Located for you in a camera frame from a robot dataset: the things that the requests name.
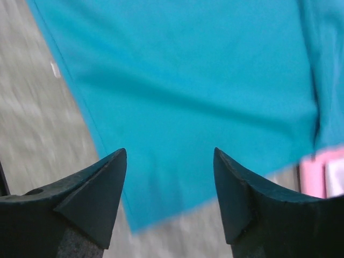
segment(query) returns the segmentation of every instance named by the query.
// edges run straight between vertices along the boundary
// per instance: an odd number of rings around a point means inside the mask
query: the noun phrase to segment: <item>black object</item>
[[[343,256],[344,196],[319,199],[281,187],[219,149],[214,177],[234,258]]]
[[[10,190],[7,185],[5,173],[0,161],[0,196],[6,196],[6,195],[10,195]]]
[[[121,149],[23,196],[0,197],[0,257],[102,257],[125,173]]]

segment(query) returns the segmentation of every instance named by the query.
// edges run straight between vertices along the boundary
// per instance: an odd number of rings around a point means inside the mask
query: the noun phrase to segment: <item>turquoise cloth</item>
[[[344,142],[341,0],[27,1],[100,157],[127,149],[133,231],[216,196],[215,147],[266,175]]]

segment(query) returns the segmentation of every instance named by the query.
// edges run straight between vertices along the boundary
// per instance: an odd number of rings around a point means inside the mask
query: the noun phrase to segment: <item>pink object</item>
[[[325,168],[331,160],[344,157],[344,147],[328,149],[300,163],[301,192],[326,198]]]

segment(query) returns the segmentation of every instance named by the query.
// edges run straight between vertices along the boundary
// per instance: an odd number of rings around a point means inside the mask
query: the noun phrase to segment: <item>white object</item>
[[[344,194],[344,158],[326,165],[325,182],[327,198]]]
[[[61,78],[61,73],[60,73],[58,65],[55,62],[50,62],[50,65],[52,66],[52,70],[55,77],[58,79]]]

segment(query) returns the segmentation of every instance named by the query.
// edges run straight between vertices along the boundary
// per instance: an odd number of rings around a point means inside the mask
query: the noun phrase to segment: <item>gray floor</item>
[[[54,182],[97,161],[80,112],[24,0],[0,0],[0,160],[13,194]],[[296,188],[292,169],[271,178]],[[141,235],[122,206],[104,257],[231,257],[217,201]]]

